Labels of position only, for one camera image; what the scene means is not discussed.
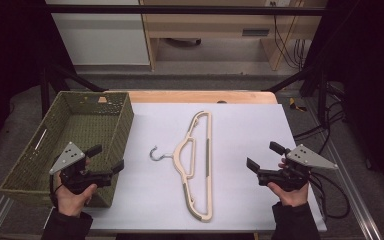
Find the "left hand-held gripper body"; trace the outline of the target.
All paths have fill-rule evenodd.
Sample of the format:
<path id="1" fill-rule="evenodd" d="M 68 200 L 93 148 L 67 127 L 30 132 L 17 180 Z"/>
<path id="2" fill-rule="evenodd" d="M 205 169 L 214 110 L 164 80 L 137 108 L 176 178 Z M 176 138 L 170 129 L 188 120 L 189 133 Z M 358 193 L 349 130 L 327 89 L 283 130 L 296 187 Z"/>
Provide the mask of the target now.
<path id="1" fill-rule="evenodd" d="M 87 159 L 85 151 L 82 151 L 73 142 L 69 142 L 56 158 L 49 170 L 49 175 L 53 177 L 58 173 L 61 184 L 74 194 L 82 193 L 91 184 L 96 184 L 98 188 L 110 186 L 112 171 L 93 172 L 87 170 Z"/>

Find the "person's left hand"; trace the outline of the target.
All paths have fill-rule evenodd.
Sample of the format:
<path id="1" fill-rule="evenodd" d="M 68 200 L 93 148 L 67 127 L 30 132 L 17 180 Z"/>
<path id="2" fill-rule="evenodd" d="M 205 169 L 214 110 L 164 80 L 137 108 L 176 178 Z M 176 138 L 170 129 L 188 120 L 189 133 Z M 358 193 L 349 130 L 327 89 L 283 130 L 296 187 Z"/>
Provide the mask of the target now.
<path id="1" fill-rule="evenodd" d="M 58 212 L 69 217 L 79 218 L 84 206 L 91 201 L 97 191 L 97 185 L 91 184 L 82 193 L 74 194 L 61 184 L 61 180 L 58 180 L 58 184 L 60 187 L 55 190 Z"/>

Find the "yellow black tool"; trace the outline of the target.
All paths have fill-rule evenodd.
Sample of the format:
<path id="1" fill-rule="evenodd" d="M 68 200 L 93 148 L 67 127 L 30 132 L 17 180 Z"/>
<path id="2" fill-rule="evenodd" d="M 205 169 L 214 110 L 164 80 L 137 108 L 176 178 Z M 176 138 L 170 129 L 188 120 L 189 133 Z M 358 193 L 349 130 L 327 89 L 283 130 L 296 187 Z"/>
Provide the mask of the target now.
<path id="1" fill-rule="evenodd" d="M 290 109 L 301 111 L 301 112 L 307 112 L 306 107 L 298 106 L 295 102 L 294 98 L 289 98 L 289 107 Z"/>

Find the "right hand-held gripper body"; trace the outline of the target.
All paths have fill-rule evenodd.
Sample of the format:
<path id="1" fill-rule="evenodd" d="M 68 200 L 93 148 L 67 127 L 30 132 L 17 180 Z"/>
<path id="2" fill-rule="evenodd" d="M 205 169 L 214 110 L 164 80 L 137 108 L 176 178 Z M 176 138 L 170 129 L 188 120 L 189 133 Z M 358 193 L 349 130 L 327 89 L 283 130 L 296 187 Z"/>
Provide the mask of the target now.
<path id="1" fill-rule="evenodd" d="M 310 179 L 312 168 L 334 169 L 338 165 L 320 156 L 303 144 L 298 145 L 290 153 L 283 155 L 285 166 L 277 171 L 259 170 L 257 179 L 260 186 L 267 186 L 273 182 L 284 191 L 290 192 L 301 189 Z"/>

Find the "white sheet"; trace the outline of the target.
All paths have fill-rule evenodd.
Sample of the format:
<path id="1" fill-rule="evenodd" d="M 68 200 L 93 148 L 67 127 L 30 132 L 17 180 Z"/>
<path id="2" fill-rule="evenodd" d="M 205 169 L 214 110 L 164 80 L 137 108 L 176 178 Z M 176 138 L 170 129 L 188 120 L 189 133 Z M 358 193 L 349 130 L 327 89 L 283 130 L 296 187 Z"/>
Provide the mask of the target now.
<path id="1" fill-rule="evenodd" d="M 275 227 L 272 206 L 277 197 L 260 186 L 246 166 L 248 158 L 264 169 L 275 169 L 280 157 L 270 150 L 275 141 L 292 148 L 295 142 L 279 104 L 152 104 L 136 103 L 134 120 L 111 207 L 90 208 L 92 228 L 102 232 L 255 232 Z M 192 117 L 212 113 L 213 218 L 204 223 L 188 211 L 180 176 L 170 159 Z M 203 144 L 204 121 L 195 129 Z M 197 157 L 190 181 L 197 207 L 205 208 L 203 158 Z"/>

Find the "dark curtain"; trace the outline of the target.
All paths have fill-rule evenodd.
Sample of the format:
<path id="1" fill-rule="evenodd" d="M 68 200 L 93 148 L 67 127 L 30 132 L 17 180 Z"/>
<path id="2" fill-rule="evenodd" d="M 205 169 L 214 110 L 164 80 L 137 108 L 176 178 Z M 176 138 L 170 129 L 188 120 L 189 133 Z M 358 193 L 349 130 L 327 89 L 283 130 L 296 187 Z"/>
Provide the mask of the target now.
<path id="1" fill-rule="evenodd" d="M 384 175 L 384 0 L 327 0 L 326 8 L 307 62 L 322 62 L 344 85 L 353 128 Z"/>
<path id="2" fill-rule="evenodd" d="M 68 85 L 54 66 L 72 72 L 74 66 L 46 0 L 0 0 L 0 130 L 10 114 L 10 99 L 40 84 L 42 73 L 51 86 Z"/>

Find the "beige plastic hanger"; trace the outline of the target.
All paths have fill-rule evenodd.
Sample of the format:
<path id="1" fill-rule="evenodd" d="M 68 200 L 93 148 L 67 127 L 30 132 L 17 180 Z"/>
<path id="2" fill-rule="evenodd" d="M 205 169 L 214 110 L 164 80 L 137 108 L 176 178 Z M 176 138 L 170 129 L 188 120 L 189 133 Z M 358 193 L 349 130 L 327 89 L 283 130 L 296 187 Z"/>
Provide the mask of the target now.
<path id="1" fill-rule="evenodd" d="M 203 144 L 198 147 L 195 129 L 199 122 L 204 121 Z M 180 176 L 186 207 L 189 213 L 198 221 L 208 223 L 213 218 L 213 177 L 212 177 L 212 113 L 209 111 L 199 111 L 191 119 L 189 127 L 183 139 L 177 144 L 172 153 L 166 153 L 161 156 L 155 156 L 158 149 L 154 146 L 149 152 L 149 158 L 152 161 L 161 161 L 170 159 L 174 169 Z M 195 198 L 191 191 L 190 181 L 196 175 L 197 157 L 203 158 L 202 165 L 205 167 L 204 173 L 204 197 L 205 208 L 196 206 Z"/>

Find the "black frame bar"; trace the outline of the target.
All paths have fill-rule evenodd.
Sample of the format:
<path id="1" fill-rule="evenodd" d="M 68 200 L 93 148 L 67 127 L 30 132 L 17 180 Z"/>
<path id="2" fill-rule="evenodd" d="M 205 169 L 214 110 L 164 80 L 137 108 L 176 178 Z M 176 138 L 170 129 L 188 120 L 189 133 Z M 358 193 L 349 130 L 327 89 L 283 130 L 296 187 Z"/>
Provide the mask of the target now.
<path id="1" fill-rule="evenodd" d="M 51 13 L 81 14 L 197 14 L 197 15 L 280 15 L 323 16 L 326 8 L 303 7 L 234 7 L 234 6 L 174 6 L 174 5 L 68 5 L 50 4 Z"/>

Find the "white cabinet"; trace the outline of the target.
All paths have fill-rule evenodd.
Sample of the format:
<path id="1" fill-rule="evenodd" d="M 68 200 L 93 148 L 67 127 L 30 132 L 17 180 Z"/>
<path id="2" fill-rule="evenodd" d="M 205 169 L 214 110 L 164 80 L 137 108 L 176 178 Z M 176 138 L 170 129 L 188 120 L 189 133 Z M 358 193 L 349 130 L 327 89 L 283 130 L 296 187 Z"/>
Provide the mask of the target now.
<path id="1" fill-rule="evenodd" d="M 69 14 L 52 17 L 75 66 L 148 65 L 140 14 Z"/>

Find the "curved chair base leg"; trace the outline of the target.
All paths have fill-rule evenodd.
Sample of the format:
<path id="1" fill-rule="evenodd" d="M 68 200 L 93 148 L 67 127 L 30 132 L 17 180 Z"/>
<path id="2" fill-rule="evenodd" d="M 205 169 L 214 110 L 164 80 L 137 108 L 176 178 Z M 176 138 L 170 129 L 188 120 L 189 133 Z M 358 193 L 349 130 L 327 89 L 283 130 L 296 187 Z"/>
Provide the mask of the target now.
<path id="1" fill-rule="evenodd" d="M 166 43 L 174 47 L 195 47 L 201 44 L 201 39 L 173 39 L 166 38 Z"/>

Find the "green woven basket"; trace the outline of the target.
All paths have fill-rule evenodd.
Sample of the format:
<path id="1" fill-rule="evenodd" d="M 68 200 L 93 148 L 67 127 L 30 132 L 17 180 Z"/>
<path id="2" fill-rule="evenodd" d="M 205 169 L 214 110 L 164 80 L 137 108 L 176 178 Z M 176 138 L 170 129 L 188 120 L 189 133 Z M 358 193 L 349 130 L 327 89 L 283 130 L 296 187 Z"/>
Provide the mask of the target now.
<path id="1" fill-rule="evenodd" d="M 28 206 L 50 207 L 49 170 L 66 145 L 86 151 L 100 144 L 102 152 L 86 169 L 110 171 L 123 159 L 133 119 L 126 92 L 59 92 L 0 192 Z"/>

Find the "black metal stand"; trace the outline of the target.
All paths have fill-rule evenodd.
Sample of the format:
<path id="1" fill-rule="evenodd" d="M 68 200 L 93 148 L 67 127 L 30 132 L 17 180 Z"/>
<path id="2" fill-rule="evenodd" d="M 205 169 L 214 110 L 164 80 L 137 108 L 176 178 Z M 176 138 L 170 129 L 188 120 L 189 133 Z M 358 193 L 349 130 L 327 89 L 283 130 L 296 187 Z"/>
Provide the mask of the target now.
<path id="1" fill-rule="evenodd" d="M 45 117 L 51 106 L 49 88 L 52 88 L 56 93 L 59 93 L 60 91 L 69 91 L 70 87 L 66 83 L 66 79 L 73 80 L 93 92 L 105 91 L 105 88 L 87 81 L 78 76 L 74 71 L 70 71 L 60 65 L 48 65 L 40 74 L 42 117 Z"/>
<path id="2" fill-rule="evenodd" d="M 328 81 L 327 75 L 323 70 L 320 70 L 315 66 L 306 67 L 300 72 L 288 77 L 286 80 L 269 87 L 266 89 L 266 92 L 277 93 L 298 80 L 304 81 L 299 90 L 302 97 L 310 97 L 315 91 L 318 91 L 317 120 L 324 128 L 326 128 L 328 123 L 326 114 Z"/>

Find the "light wooden desk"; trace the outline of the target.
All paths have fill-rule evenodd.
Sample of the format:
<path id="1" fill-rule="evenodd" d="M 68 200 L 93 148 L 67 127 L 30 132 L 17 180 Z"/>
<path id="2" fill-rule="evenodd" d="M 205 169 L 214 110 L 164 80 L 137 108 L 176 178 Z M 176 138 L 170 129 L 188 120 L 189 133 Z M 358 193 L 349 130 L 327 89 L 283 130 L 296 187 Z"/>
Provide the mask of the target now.
<path id="1" fill-rule="evenodd" d="M 145 5 L 266 7 L 266 0 L 139 0 Z M 291 0 L 288 7 L 324 8 L 328 0 Z M 287 56 L 292 39 L 313 39 L 319 16 L 145 14 L 145 29 L 151 39 L 255 38 L 262 43 L 272 70 Z M 266 37 L 244 37 L 242 30 L 269 29 Z"/>

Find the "person's right hand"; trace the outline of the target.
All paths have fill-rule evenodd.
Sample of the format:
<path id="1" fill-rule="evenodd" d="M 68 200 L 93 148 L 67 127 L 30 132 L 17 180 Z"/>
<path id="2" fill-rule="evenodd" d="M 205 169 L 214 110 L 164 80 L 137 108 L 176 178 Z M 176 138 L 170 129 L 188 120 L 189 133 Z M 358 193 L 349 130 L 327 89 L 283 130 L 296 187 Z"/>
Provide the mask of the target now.
<path id="1" fill-rule="evenodd" d="M 305 184 L 299 190 L 284 191 L 277 184 L 270 182 L 267 187 L 280 199 L 283 206 L 298 207 L 308 202 L 309 184 Z"/>

